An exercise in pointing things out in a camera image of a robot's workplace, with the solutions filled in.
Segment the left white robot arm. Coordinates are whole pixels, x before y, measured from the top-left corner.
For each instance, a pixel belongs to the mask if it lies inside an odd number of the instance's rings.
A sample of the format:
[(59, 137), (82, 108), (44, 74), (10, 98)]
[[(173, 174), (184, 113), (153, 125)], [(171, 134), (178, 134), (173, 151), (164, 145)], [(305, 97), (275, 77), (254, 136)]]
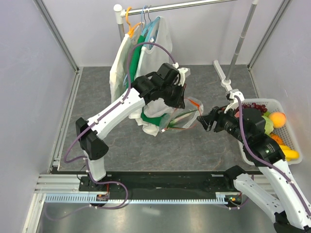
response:
[(131, 113), (157, 99), (163, 99), (169, 107), (184, 109), (185, 79), (189, 75), (188, 68), (163, 63), (158, 71), (137, 77), (130, 88), (99, 114), (76, 120), (77, 137), (92, 176), (89, 182), (92, 188), (101, 191), (107, 184), (104, 156), (109, 147), (104, 139), (110, 131)]

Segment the green onion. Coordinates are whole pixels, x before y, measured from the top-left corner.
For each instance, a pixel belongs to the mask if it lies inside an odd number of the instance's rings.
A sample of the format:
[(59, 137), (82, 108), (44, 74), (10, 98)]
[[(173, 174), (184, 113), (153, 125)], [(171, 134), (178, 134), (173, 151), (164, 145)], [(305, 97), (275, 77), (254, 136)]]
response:
[(198, 116), (198, 110), (183, 112), (173, 117), (169, 124), (169, 128), (188, 128)]

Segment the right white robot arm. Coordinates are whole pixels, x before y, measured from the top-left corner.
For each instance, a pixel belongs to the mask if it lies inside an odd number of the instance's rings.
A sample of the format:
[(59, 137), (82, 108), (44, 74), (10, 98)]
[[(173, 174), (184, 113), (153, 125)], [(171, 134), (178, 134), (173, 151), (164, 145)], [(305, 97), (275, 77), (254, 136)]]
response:
[(272, 221), (278, 233), (309, 233), (311, 205), (308, 203), (285, 159), (285, 154), (270, 136), (265, 134), (265, 120), (260, 110), (242, 109), (239, 117), (234, 111), (214, 107), (197, 120), (206, 131), (227, 132), (243, 144), (245, 155), (269, 181), (276, 196), (272, 196), (252, 180), (240, 166), (225, 171), (223, 187), (245, 194)]

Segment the clear zip top bag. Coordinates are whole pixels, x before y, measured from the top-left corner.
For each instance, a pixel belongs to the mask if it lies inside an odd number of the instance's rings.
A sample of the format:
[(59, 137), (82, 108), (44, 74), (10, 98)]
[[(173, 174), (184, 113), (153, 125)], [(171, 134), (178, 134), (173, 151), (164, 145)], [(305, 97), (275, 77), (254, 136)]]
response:
[(184, 109), (174, 108), (171, 113), (166, 114), (160, 121), (159, 131), (179, 132), (188, 130), (196, 125), (197, 117), (204, 112), (202, 102), (193, 97), (184, 98)]

